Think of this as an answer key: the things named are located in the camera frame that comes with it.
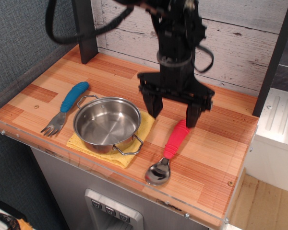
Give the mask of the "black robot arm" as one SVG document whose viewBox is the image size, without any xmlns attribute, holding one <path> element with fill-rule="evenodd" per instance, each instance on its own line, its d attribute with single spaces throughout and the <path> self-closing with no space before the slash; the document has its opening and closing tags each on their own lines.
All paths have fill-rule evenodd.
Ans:
<svg viewBox="0 0 288 230">
<path fill-rule="evenodd" d="M 195 127 L 201 113 L 211 110 L 214 91 L 194 75 L 195 50 L 213 53 L 200 45 L 206 27 L 198 13 L 196 0 L 120 0 L 129 8 L 139 6 L 150 13 L 158 38 L 159 72 L 138 74 L 139 90 L 148 113 L 157 117 L 163 98 L 187 104 L 186 127 Z"/>
</svg>

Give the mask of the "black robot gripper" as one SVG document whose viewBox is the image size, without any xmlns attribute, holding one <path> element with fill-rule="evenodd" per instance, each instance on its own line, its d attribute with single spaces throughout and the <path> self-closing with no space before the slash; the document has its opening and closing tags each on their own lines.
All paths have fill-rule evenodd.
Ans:
<svg viewBox="0 0 288 230">
<path fill-rule="evenodd" d="M 159 72 L 141 72 L 139 90 L 148 113 L 157 118 L 163 109 L 163 98 L 188 104 L 186 127 L 193 128 L 202 110 L 212 109 L 215 92 L 200 83 L 194 75 L 192 63 L 181 67 L 160 65 Z"/>
</svg>

